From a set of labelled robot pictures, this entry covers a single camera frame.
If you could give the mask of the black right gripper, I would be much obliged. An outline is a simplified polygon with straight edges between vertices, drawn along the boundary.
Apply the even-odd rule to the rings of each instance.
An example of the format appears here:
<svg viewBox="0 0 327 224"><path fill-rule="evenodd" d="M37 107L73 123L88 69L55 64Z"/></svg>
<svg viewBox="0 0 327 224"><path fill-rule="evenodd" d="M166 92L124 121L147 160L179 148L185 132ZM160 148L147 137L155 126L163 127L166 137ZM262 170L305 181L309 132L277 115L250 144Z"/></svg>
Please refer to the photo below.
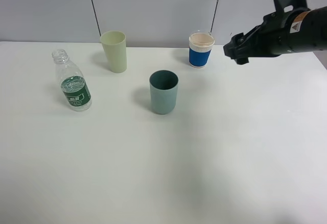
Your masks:
<svg viewBox="0 0 327 224"><path fill-rule="evenodd" d="M230 42L223 46L224 54L238 65L249 63L249 57L277 57L293 53L289 44L292 11L278 15L271 13L264 16L261 25L255 26L244 35L234 35Z"/></svg>

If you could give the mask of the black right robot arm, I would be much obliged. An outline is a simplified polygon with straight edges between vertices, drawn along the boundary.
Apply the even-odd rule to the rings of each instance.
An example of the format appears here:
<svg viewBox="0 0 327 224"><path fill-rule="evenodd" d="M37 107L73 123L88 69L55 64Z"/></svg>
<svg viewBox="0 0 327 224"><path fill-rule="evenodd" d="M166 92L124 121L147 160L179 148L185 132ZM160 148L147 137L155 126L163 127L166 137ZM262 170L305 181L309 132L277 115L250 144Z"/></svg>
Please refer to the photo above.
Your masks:
<svg viewBox="0 0 327 224"><path fill-rule="evenodd" d="M247 34L234 35L223 47L224 54L238 65L249 58L274 58L283 54L326 50L326 7L298 8L271 13Z"/></svg>

